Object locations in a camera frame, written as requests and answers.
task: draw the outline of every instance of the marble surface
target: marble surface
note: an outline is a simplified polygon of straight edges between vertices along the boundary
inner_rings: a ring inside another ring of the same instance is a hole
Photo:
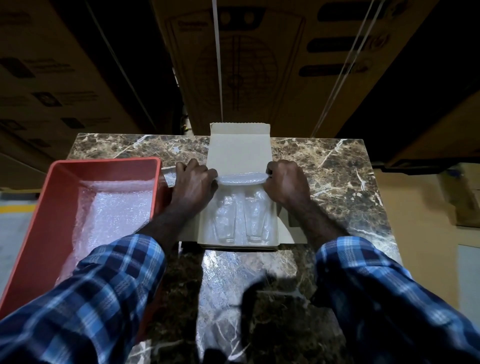
[[[157,156],[163,167],[206,162],[209,137],[79,134],[71,159]],[[294,160],[312,198],[351,234],[401,262],[365,146],[353,139],[271,138]],[[183,244],[169,257],[161,307],[129,363],[351,363],[328,308],[313,306],[314,252],[220,252]]]

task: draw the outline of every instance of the person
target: person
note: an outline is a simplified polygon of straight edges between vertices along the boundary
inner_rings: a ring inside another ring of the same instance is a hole
[[[270,162],[264,188],[299,221],[357,363],[478,362],[480,334],[410,273],[350,236],[311,200],[295,162]],[[94,249],[73,275],[0,322],[2,363],[124,363],[176,236],[212,199],[217,172],[176,165],[171,204],[135,234]]]

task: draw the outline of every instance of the blue plaid shirt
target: blue plaid shirt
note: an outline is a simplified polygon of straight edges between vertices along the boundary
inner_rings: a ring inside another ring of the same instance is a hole
[[[165,266],[145,235],[94,249],[71,278],[0,321],[0,362],[124,363]],[[323,245],[316,269],[314,303],[333,309],[357,362],[480,359],[472,323],[367,240]]]

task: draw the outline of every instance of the clear glass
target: clear glass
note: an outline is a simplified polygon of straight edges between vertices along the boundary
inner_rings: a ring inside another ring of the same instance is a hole
[[[218,240],[225,243],[235,241],[236,204],[232,196],[225,196],[217,203],[215,211],[215,231]]]
[[[249,240],[261,240],[264,229],[266,201],[247,197],[245,199],[245,228]]]

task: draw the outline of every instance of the red plastic bin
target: red plastic bin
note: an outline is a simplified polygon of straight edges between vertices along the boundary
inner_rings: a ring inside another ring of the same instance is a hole
[[[40,199],[0,302],[0,318],[51,290],[72,252],[81,181],[154,180],[150,218],[165,205],[167,183],[157,157],[59,160]]]

